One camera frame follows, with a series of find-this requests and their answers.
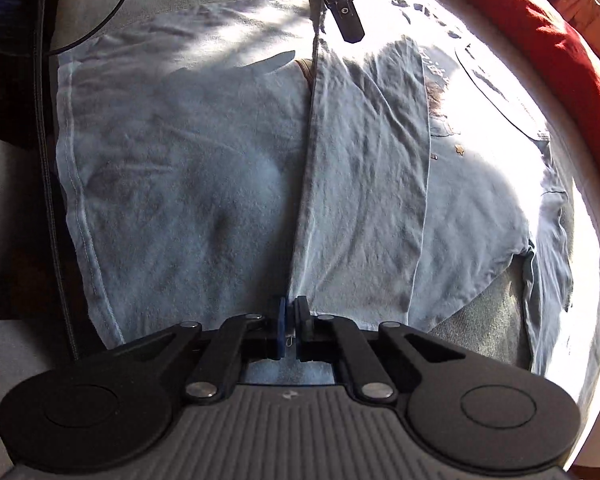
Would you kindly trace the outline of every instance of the gray fabric surface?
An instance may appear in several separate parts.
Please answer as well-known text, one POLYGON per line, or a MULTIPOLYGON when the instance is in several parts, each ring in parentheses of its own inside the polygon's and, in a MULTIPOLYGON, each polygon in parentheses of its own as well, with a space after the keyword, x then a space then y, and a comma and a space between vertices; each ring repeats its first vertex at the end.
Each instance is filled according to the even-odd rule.
POLYGON ((486 290, 430 333, 478 354, 529 368, 531 353, 520 308, 523 261, 520 256, 513 258, 509 268, 486 290))
MULTIPOLYGON (((0 401, 19 382, 65 362, 63 336, 60 324, 0 321, 0 401)), ((10 467, 0 440, 0 476, 10 467)))

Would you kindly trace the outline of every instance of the red fabric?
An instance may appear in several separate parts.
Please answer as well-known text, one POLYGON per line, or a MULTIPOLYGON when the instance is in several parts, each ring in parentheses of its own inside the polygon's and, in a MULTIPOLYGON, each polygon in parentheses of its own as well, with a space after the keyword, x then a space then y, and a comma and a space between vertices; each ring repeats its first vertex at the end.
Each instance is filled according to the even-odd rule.
POLYGON ((600 172, 600 60, 547 0, 467 0, 531 61, 580 128, 600 172))

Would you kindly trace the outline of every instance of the wrinkled fabric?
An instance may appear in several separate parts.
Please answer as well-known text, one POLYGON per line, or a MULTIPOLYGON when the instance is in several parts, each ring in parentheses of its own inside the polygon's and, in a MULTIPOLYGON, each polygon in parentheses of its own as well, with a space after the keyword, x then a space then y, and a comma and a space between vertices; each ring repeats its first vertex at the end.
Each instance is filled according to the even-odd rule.
POLYGON ((523 255, 532 370, 544 373, 571 293, 560 225, 568 197, 546 125, 517 99, 517 82, 498 78, 484 46, 471 46, 424 4, 393 5, 418 41, 430 101, 427 217, 409 324, 431 330, 523 255))
POLYGON ((357 44, 323 14, 290 280, 314 312, 364 328, 407 322, 427 206, 422 59, 393 16, 378 19, 386 2, 356 0, 357 44))
MULTIPOLYGON (((243 0, 61 57, 59 176, 107 346, 184 319, 275 316, 269 300, 285 294, 363 328, 430 330, 522 254, 540 369, 570 280, 547 142, 487 99, 454 60, 457 42, 440 56, 448 69, 428 63, 429 17, 418 25, 410 13, 424 8, 402 1, 356 0, 355 45, 329 13, 312 22, 308 0, 243 0), (311 57, 316 25, 310 96, 293 60, 311 57), (462 113, 433 110, 431 82, 448 86, 441 110, 462 113)), ((326 373, 259 366, 267 382, 326 373)))

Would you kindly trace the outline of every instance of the black cable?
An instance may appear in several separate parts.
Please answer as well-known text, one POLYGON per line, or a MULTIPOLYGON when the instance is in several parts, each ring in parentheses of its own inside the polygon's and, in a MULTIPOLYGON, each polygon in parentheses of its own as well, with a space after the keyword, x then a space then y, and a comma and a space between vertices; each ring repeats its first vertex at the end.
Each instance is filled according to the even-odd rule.
MULTIPOLYGON (((98 25, 96 25, 96 27, 92 28, 89 32, 87 32, 79 40, 75 40, 73 43, 62 46, 60 48, 55 48, 53 50, 50 50, 49 52, 44 52, 43 56, 58 56, 59 54, 62 54, 63 52, 66 52, 67 50, 71 50, 73 47, 76 47, 76 46, 80 45, 81 43, 84 43, 85 41, 90 40, 95 34, 97 34, 100 31, 100 29, 102 27, 104 27, 105 25, 107 25, 107 23, 110 22, 110 20, 116 15, 116 13, 120 10, 120 7, 122 7, 122 5, 124 3, 125 3, 125 0, 119 0, 118 3, 116 4, 116 6, 113 8, 113 10, 107 15, 107 17, 104 20, 102 20, 98 25)), ((0 54, 3 56, 10 56, 10 57, 30 57, 30 54, 27 54, 25 52, 13 52, 13 51, 5 50, 3 48, 0 48, 0 54)))
POLYGON ((62 317, 64 318, 64 329, 66 332, 69 350, 74 360, 79 359, 78 345, 75 341, 74 326, 71 322, 69 305, 64 292, 64 282, 62 280, 62 268, 60 263, 60 253, 58 250, 58 236, 56 234, 56 220, 54 217, 54 204, 51 191, 51 173, 49 160, 46 150, 46 131, 44 117, 44 97, 43 97, 43 36, 45 25, 45 0, 38 0, 38 12, 36 14, 36 27, 34 30, 33 45, 33 91, 34 105, 36 111, 36 132, 38 134, 38 150, 40 152, 40 166, 42 167, 42 182, 45 193, 46 222, 49 230, 49 239, 51 242, 51 257, 53 259, 54 273, 58 284, 58 295, 62 317))

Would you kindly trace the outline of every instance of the black circular disc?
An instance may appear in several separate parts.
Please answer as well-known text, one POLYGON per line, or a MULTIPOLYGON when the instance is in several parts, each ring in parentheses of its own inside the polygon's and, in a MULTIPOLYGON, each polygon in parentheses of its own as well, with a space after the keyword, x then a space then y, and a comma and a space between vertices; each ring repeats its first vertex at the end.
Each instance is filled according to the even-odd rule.
POLYGON ((440 373, 425 377, 409 401, 411 427, 472 470, 510 474, 557 463, 580 425, 571 397, 525 370, 480 364, 474 374, 453 362, 436 364, 440 373))
POLYGON ((20 383, 0 404, 12 458, 50 472, 92 472, 129 460, 159 439, 171 401, 140 363, 51 371, 20 383))
POLYGON ((501 384, 469 390, 460 406, 469 420, 493 430, 518 428, 536 414, 536 403, 529 394, 501 384))

